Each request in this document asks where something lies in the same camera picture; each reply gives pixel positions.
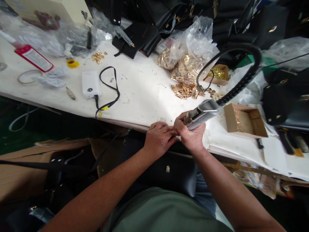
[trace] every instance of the hand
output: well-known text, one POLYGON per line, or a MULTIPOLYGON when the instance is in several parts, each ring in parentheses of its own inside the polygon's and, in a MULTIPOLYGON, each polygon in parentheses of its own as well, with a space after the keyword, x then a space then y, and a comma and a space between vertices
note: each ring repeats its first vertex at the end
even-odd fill
POLYGON ((186 117, 187 112, 183 112, 179 115, 174 122, 174 131, 176 135, 180 135, 181 142, 191 153, 197 153, 204 149, 203 146, 203 135, 205 132, 206 124, 203 123, 193 130, 189 130, 188 127, 183 123, 183 119, 186 117))
POLYGON ((163 156, 167 150, 177 141, 174 137, 174 130, 172 126, 168 126, 165 122, 155 122, 151 124, 146 134, 145 145, 143 150, 147 152, 156 161, 163 156))

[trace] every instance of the small cardboard box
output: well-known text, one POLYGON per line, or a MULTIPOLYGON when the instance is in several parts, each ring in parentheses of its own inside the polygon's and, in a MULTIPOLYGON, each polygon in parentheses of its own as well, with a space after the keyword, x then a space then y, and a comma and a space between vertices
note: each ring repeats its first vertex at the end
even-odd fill
MULTIPOLYGON (((223 64, 217 64, 215 67, 218 67, 224 71, 224 80, 218 80, 217 78, 213 78, 212 83, 218 84, 218 85, 227 85, 229 82, 229 68, 226 65, 223 64)), ((204 81, 210 82, 212 79, 212 76, 207 76, 204 81)))
POLYGON ((229 104, 224 107, 226 126, 229 133, 243 135, 252 138, 267 138, 267 132, 260 112, 256 108, 244 105, 229 104), (240 132, 237 127, 235 110, 239 110, 238 120, 241 124, 240 132))

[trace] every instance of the bag handle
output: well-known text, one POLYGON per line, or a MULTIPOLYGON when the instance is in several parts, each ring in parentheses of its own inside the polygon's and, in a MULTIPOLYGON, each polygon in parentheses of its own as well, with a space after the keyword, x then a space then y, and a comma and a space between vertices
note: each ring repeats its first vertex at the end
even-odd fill
POLYGON ((86 169, 80 166, 70 165, 70 164, 59 164, 57 162, 50 162, 50 163, 39 163, 39 162, 12 162, 7 160, 0 160, 0 164, 7 164, 7 165, 15 165, 27 168, 34 168, 34 169, 43 169, 43 170, 51 170, 51 171, 65 171, 65 172, 84 172, 90 173, 93 172, 97 166, 99 165, 104 153, 106 152, 107 148, 110 144, 118 137, 118 134, 115 134, 113 139, 110 143, 105 147, 102 153, 97 158, 96 162, 94 163, 92 169, 86 169))

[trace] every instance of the label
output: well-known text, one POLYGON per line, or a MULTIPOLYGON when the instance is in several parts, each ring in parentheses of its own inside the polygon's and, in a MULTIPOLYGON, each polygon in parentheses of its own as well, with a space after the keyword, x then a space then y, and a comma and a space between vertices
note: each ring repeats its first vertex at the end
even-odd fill
POLYGON ((52 64, 49 63, 43 56, 41 56, 37 51, 34 49, 30 49, 28 52, 23 53, 22 56, 27 58, 29 61, 34 63, 43 71, 48 71, 52 68, 52 64))

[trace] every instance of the handheld tool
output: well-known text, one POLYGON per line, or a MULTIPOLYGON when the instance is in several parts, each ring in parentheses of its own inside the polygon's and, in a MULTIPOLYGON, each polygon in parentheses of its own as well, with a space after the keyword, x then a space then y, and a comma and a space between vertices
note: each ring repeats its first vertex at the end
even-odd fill
POLYGON ((184 118, 183 122, 185 125, 187 125, 189 130, 192 130, 198 127, 199 125, 208 121, 212 117, 220 114, 222 110, 222 106, 224 106, 227 102, 229 102, 237 94, 239 94, 262 69, 262 66, 261 66, 262 54, 261 54, 261 50, 258 47, 251 45, 251 44, 241 44, 241 45, 231 46, 230 48, 214 56, 199 72, 199 74, 196 77, 196 84, 200 92, 207 91, 207 89, 202 90, 201 86, 199 85, 199 77, 203 73, 203 71, 210 64, 215 62, 215 60, 218 59, 223 54, 230 52, 230 51, 235 51, 235 50, 245 51, 253 55, 254 64, 249 68, 247 73, 238 82, 238 84, 230 92, 228 92, 224 97, 222 97, 218 101, 215 101, 214 99, 207 99, 203 101, 201 104, 199 104, 199 106, 196 107, 193 111, 187 113, 187 116, 184 118))

